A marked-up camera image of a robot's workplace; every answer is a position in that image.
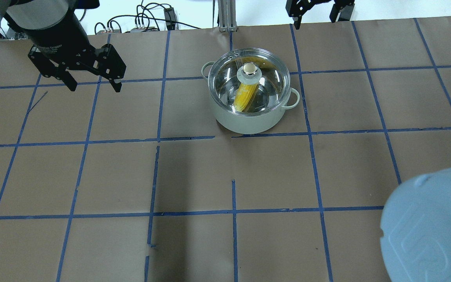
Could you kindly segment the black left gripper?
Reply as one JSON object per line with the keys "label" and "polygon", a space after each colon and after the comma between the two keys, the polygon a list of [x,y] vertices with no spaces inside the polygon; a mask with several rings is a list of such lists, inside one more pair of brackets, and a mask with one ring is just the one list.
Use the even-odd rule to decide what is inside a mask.
{"label": "black left gripper", "polygon": [[109,80],[114,91],[120,93],[126,64],[111,43],[100,48],[91,45],[71,9],[57,23],[28,30],[27,35],[34,43],[27,56],[44,77],[54,77],[70,91],[76,91],[78,83],[70,71],[88,71]]}

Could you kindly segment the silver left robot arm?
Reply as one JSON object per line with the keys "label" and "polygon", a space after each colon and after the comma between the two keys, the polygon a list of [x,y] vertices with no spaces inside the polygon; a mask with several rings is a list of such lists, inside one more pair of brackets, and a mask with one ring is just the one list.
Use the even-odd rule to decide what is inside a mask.
{"label": "silver left robot arm", "polygon": [[0,0],[0,22],[5,18],[32,41],[27,56],[44,77],[75,91],[78,84],[70,72],[87,71],[120,92],[126,64],[112,44],[98,49],[90,44],[75,15],[78,5],[77,0]]}

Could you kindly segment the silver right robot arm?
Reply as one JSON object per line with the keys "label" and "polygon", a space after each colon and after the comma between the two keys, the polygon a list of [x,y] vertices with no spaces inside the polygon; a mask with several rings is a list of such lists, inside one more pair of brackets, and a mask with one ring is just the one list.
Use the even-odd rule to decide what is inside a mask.
{"label": "silver right robot arm", "polygon": [[292,30],[304,133],[280,212],[246,213],[239,280],[451,282],[451,17]]}

